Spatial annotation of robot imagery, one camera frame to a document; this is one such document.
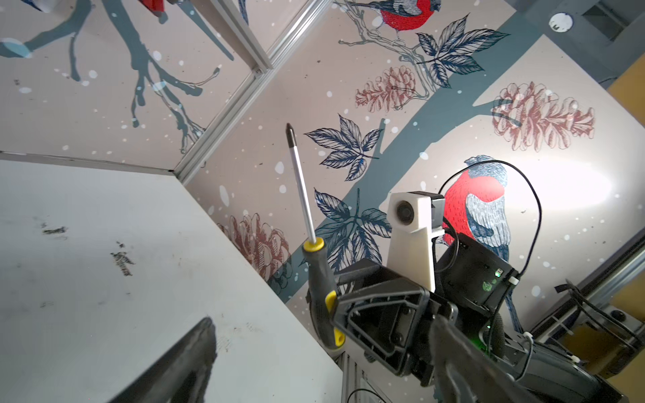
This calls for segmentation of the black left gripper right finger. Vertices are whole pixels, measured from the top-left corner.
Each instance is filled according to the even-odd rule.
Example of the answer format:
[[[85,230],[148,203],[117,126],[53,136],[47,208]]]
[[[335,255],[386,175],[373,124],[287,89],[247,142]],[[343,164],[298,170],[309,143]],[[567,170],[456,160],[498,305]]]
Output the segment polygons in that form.
[[[428,341],[436,385],[444,402],[537,401],[445,317],[433,320]]]

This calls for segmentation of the black yellow handled screwdriver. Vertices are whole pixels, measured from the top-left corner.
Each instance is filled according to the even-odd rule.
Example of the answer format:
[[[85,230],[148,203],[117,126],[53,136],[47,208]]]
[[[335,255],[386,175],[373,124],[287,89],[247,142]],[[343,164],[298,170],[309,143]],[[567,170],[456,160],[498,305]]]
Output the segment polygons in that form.
[[[344,346],[345,336],[332,323],[332,310],[338,297],[337,284],[329,267],[326,243],[315,232],[296,134],[289,123],[286,125],[286,136],[307,233],[302,251],[308,268],[308,300],[312,325],[319,341],[326,349],[338,350]]]

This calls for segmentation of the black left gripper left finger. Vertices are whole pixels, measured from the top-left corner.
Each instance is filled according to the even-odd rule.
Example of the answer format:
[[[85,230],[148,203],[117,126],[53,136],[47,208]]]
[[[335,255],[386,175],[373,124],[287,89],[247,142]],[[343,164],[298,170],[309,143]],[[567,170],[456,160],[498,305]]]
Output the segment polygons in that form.
[[[216,358],[216,327],[205,317],[111,402],[203,402]]]

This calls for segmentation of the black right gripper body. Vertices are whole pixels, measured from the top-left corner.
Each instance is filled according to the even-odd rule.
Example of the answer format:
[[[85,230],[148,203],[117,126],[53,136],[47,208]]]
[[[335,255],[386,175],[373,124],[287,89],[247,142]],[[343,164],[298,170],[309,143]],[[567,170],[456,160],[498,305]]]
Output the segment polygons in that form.
[[[336,275],[349,291],[334,303],[332,323],[370,361],[396,376],[433,379],[429,334],[436,317],[455,323],[458,307],[408,278],[363,259]]]

